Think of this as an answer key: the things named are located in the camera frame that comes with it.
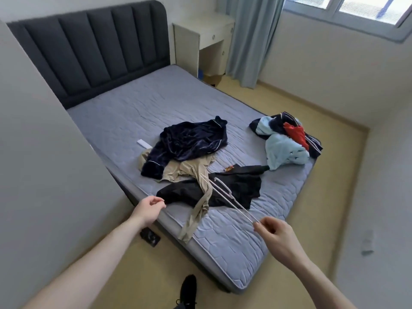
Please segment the white wall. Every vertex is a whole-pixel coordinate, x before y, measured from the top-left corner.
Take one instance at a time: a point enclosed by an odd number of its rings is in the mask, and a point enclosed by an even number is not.
[[[363,257],[368,229],[376,251]],[[359,309],[411,308],[411,261],[412,96],[369,134],[335,281]]]
[[[142,0],[0,0],[0,19],[5,22],[42,17]],[[203,12],[213,12],[216,0],[159,0],[167,12],[171,62],[176,62],[172,23]]]
[[[0,21],[0,308],[22,306],[132,205]]]
[[[412,92],[412,36],[396,44],[283,12],[260,80],[373,126]]]

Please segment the light blue curtain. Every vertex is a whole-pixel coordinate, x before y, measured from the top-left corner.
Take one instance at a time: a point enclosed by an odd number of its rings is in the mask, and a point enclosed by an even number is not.
[[[218,12],[235,20],[226,73],[255,88],[285,0],[218,0]]]

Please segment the desk drawer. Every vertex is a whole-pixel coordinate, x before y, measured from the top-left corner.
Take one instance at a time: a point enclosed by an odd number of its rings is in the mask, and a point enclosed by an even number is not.
[[[199,50],[232,36],[234,23],[200,35]]]

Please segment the black shoe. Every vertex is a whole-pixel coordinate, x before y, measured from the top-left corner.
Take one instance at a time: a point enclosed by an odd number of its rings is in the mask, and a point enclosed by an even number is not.
[[[196,277],[193,274],[186,276],[182,287],[180,288],[179,303],[183,303],[186,309],[194,309],[196,304],[196,291]]]

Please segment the forearm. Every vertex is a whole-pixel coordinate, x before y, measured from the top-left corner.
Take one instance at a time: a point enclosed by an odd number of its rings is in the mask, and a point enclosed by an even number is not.
[[[88,308],[141,228],[142,222],[136,219],[122,223],[45,287],[24,309]]]
[[[310,260],[297,266],[294,272],[305,286],[317,309],[356,309]]]

